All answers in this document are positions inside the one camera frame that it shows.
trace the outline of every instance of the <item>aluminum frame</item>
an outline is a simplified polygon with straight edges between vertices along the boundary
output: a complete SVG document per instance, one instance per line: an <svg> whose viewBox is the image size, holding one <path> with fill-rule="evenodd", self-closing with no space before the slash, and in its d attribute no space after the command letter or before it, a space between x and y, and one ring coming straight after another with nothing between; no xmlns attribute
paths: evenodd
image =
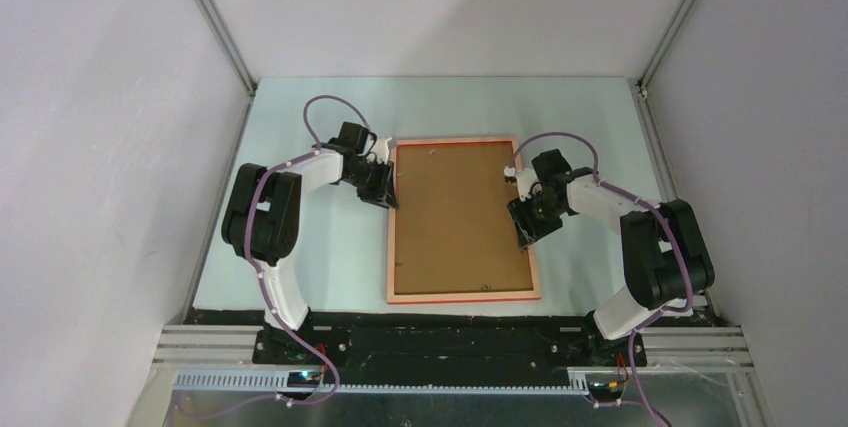
<svg viewBox="0 0 848 427"><path fill-rule="evenodd" d="M251 102L245 109L238 137L233 145L228 162L228 170L232 169L235 156L244 134L246 119L249 115L252 96L255 94L256 81L251 75L235 40L226 26L214 0L195 0L204 18L206 18L220 47L227 56L239 81L245 91L251 96ZM660 42L657 44L639 79L631 79L634 106L637 110L643 135L648 144L649 155L655 176L659 183L663 200L677 198L677 188L668 158L662 147L657 131L656 122L651 114L647 99L647 87L657 69L677 37L681 26L690 15L696 0L681 0ZM224 176L219 197L226 195L229 175ZM194 293L200 280L202 265L205 260L208 244L215 233L217 211L212 214L204 253L198 259L188 293L183 319L191 308ZM148 383L130 418L129 425L153 425L156 420L164 421L170 406L171 391L174 380L184 369L192 371L206 369L208 371L282 371L288 369L302 370L304 366L257 366L252 364L252 354L256 332L259 326L165 326L160 336L159 344L154 354ZM765 404L762 389L754 370L747 344L742 336L742 330L737 327L660 327L648 328L643 333L648 366L640 369L643 375L674 375L674 374L725 374L728 389L733 394L734 402L743 426L774 425ZM614 368L608 367L570 367L570 376L595 374L612 374ZM397 392L398 389L385 386L349 386L355 392ZM515 389L516 392L528 393L526 390ZM500 390L508 393L510 389Z"/></svg>
<svg viewBox="0 0 848 427"><path fill-rule="evenodd" d="M692 7L695 5L696 1L697 0L680 0L680 3L677 4L677 8L674 10L671 20L666 26L665 31L663 31L663 35L660 37L659 43L657 43L657 46L654 48L654 52L651 54L650 60L648 60L648 65L645 66L645 70L643 70L642 75L639 76L640 86L647 87L651 83L651 80L653 80L654 75L657 73L657 70L665 58L665 54L674 43L674 39L677 38L680 28L692 12Z"/></svg>
<svg viewBox="0 0 848 427"><path fill-rule="evenodd" d="M226 385L229 378L268 377L278 378L281 372L318 369L320 366L303 365L254 365L251 362L258 326L199 326L171 325L162 329L159 344L153 357L148 386L139 401L149 406L140 418L156 417L164 420L170 406L172 390L191 389L191 385L175 385L181 375L218 375L217 384L200 389L215 390ZM727 388L734 399L740 425L744 427L774 425L766 408L748 346L738 327L653 327L643 332L643 342L648 365L639 369L641 375L724 374ZM341 392L348 393L463 393L463 394L533 394L533 395L579 395L586 377L596 374L615 374L614 367L569 367L569 377L576 388L515 388L480 389L412 389L384 385L346 385ZM222 387L218 390L245 390ZM161 388L170 385L170 389ZM261 387L255 390L269 391ZM285 389L271 388L283 392ZM152 415L150 409L158 411Z"/></svg>
<svg viewBox="0 0 848 427"><path fill-rule="evenodd" d="M227 28L227 24L224 22L221 12L215 5L215 1L194 1L197 3L197 7L203 14L206 22L209 24L209 28L215 35L215 39L218 41L218 45L221 46L221 50L223 50L224 55L227 56L227 61L230 63L230 66L232 66L233 71L244 87L245 92L247 92L247 95L253 96L253 94L256 93L256 79L254 79L253 75L251 75L250 69L247 68L247 64L236 45L235 39L233 39L233 35L230 33L230 29Z"/></svg>

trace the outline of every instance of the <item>wooden frame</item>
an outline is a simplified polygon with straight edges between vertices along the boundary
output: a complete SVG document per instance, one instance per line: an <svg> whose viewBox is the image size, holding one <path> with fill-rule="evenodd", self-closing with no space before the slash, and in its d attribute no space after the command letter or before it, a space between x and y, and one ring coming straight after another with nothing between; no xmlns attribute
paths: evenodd
<svg viewBox="0 0 848 427"><path fill-rule="evenodd" d="M409 145L439 145L439 144L478 144L489 142L509 142L512 151L518 148L516 137L465 137L465 138L437 138L437 139L401 139L397 141L397 147ZM397 147L390 152L390 160L395 163L394 181L397 185ZM515 159L515 167L521 168L521 159ZM498 292L463 292L463 293L434 293L434 294L397 294L395 293L396 275L396 228L397 212L389 209L388 225L388 255L386 275L386 301L389 304L427 304L427 303L452 303L452 302L495 302L495 301L518 301L539 300L542 290L539 285L539 270L536 263L536 252L532 246L527 249L530 264L530 279L532 288L529 290L513 290Z"/></svg>

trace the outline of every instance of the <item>light blue mat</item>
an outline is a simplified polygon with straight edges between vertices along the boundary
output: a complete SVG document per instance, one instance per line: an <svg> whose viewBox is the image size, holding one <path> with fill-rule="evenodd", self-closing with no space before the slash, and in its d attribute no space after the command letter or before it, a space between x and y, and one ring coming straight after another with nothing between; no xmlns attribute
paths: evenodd
<svg viewBox="0 0 848 427"><path fill-rule="evenodd" d="M267 78L259 84L234 168L246 162L273 165L308 150L313 141L303 125L302 109L318 94L353 102L380 136L516 135L523 140L551 130L573 132L598 149L604 178L645 198L659 199L624 78ZM320 101L310 109L310 121L322 140L337 134L344 120L356 117L333 101ZM591 164L585 147L562 138L531 144L521 157L529 165L536 154L552 148L559 148L573 167ZM221 240L222 217L194 307L262 309L253 269ZM594 219L576 216L564 223L536 244L542 300L535 302L386 304L387 213L360 202L346 184L322 187L304 199L293 255L303 297L314 310L583 315L624 285L621 245Z"/></svg>

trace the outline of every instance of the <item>white wall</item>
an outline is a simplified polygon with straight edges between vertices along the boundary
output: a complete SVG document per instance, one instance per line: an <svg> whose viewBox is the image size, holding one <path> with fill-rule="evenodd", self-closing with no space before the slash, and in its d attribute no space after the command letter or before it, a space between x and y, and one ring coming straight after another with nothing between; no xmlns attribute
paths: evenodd
<svg viewBox="0 0 848 427"><path fill-rule="evenodd" d="M679 0L215 0L260 76L638 76Z"/></svg>
<svg viewBox="0 0 848 427"><path fill-rule="evenodd" d="M701 0L649 95L778 425L846 425L848 0Z"/></svg>
<svg viewBox="0 0 848 427"><path fill-rule="evenodd" d="M193 0L0 0L0 424L122 425L245 96Z"/></svg>

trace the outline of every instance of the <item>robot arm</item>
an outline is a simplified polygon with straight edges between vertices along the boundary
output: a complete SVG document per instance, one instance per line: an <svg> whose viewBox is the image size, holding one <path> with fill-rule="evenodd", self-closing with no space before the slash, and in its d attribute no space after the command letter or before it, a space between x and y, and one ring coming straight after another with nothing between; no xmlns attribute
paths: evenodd
<svg viewBox="0 0 848 427"><path fill-rule="evenodd" d="M372 143L366 152L369 139ZM397 208L392 180L394 164L389 160L391 140L345 122L338 137L316 146L312 153L302 156L305 158L301 162L293 163L285 171L272 174L265 184L260 202L267 202L269 207L256 210L251 254L264 264L262 281L272 304L290 328L297 330L309 311L289 258L297 241L301 198L323 185L344 181L356 187L363 202ZM236 174L221 234L239 257L245 257L247 214L259 179L266 171L256 164L244 164ZM265 312L265 321L280 328L271 312Z"/></svg>
<svg viewBox="0 0 848 427"><path fill-rule="evenodd" d="M589 168L572 169L558 150L539 154L530 169L504 169L519 197L507 209L522 249L562 227L562 216L587 214L621 236L626 286L591 313L603 339L627 335L658 309L685 297L685 286L654 215L643 206L595 182ZM682 201L651 202L665 217L680 246L693 291L712 285L715 275L692 207Z"/></svg>

